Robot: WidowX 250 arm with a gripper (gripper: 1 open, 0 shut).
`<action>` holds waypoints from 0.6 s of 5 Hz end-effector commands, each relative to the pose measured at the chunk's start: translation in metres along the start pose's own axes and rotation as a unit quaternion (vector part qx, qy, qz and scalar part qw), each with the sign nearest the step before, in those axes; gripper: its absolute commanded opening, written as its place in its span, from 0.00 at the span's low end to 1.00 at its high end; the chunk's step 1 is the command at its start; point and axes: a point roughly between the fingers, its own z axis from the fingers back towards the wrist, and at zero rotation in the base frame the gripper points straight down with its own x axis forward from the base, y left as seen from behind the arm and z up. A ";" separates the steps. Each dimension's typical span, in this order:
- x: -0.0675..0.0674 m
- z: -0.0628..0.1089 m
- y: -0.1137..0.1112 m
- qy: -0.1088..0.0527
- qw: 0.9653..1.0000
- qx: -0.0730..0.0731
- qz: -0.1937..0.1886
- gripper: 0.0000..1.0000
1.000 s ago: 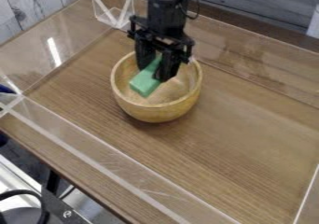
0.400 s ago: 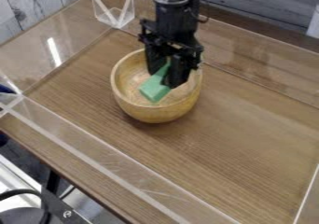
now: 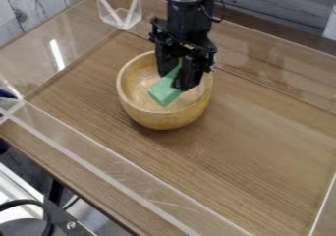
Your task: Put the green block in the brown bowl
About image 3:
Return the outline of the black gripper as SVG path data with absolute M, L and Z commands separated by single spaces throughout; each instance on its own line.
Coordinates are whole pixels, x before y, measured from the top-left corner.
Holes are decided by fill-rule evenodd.
M 177 66 L 178 59 L 185 55 L 172 86 L 180 91 L 188 91 L 200 84 L 204 70 L 200 58 L 188 54 L 186 45 L 202 54 L 216 53 L 216 46 L 208 37 L 213 0 L 166 0 L 166 2 L 166 18 L 150 19 L 149 39 L 156 44 L 157 72 L 161 77 Z

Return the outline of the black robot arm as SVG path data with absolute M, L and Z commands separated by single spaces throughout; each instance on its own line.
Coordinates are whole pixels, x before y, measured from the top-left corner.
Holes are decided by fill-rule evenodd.
M 209 39 L 210 25 L 222 18 L 212 12 L 213 0 L 166 0 L 166 18 L 150 19 L 158 76 L 181 65 L 172 81 L 180 91 L 196 87 L 213 68 L 217 47 Z

